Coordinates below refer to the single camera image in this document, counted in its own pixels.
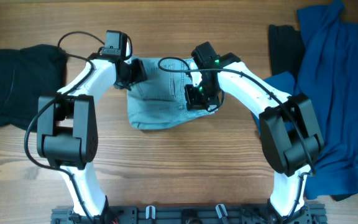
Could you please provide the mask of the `light blue denim shorts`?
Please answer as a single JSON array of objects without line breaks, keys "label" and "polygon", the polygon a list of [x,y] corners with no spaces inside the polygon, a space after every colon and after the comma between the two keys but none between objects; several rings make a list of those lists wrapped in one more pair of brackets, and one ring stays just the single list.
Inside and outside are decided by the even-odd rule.
[{"label": "light blue denim shorts", "polygon": [[184,73],[158,68],[159,58],[142,58],[147,80],[127,92],[129,123],[139,130],[168,129],[210,115],[206,110],[186,108],[185,86],[192,83]]}]

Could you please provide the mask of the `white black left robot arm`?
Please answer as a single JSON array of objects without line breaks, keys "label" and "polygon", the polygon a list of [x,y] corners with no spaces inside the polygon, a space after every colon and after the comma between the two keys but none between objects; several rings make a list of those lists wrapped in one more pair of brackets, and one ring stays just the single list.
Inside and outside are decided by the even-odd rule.
[{"label": "white black left robot arm", "polygon": [[37,153],[47,160],[46,168],[57,171],[65,181],[73,201],[69,221],[106,223],[113,219],[93,164],[98,150],[96,104],[111,87],[129,89],[146,79],[140,59],[93,54],[71,83],[55,95],[39,98]]}]

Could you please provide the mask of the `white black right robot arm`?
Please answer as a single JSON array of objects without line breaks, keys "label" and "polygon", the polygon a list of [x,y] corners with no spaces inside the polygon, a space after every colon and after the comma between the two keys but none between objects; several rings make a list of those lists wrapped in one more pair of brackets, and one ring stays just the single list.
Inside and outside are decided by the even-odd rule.
[{"label": "white black right robot arm", "polygon": [[263,154],[274,171],[268,214],[280,223],[301,216],[306,180],[324,148],[311,100],[304,94],[279,90],[252,73],[241,59],[215,52],[191,54],[185,87],[188,109],[217,108],[228,93],[259,120]]}]

